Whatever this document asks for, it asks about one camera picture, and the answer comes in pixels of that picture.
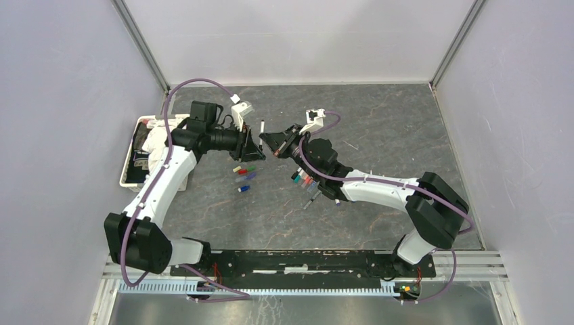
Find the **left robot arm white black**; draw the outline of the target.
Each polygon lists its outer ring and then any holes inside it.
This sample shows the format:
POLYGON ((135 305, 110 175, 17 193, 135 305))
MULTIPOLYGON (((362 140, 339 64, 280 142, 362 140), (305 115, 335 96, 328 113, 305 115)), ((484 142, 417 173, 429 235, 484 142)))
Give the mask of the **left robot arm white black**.
POLYGON ((231 125, 219 126, 222 106, 194 101, 189 115, 174 128, 166 148, 136 198, 122 213, 110 213, 104 230, 111 260, 153 274, 185 263, 197 276, 209 273, 213 258, 207 242, 195 239, 170 240, 162 231, 166 213, 180 185, 209 151, 225 151, 238 162, 265 160, 252 138, 244 117, 252 111, 250 102, 231 107, 231 125))

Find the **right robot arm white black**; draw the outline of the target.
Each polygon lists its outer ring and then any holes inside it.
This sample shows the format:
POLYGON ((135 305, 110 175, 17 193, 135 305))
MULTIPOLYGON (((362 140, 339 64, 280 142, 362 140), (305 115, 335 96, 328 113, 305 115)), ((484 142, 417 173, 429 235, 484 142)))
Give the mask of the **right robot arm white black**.
POLYGON ((436 173, 393 178, 366 173, 338 161, 338 153, 319 132, 294 124, 285 131, 261 133, 260 140, 276 158, 291 158, 318 190, 336 202, 369 202, 406 213, 414 230, 406 234, 391 257, 391 268, 408 276, 429 253, 450 250, 456 237, 472 225, 469 206, 436 173))

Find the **black cap white marker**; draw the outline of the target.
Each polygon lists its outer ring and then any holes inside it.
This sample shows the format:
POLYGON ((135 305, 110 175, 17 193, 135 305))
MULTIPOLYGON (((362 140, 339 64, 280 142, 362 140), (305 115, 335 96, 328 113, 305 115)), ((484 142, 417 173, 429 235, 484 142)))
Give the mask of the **black cap white marker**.
POLYGON ((265 120, 261 120, 260 122, 260 128, 259 128, 259 149, 262 150, 263 149, 263 135, 265 132, 265 120))

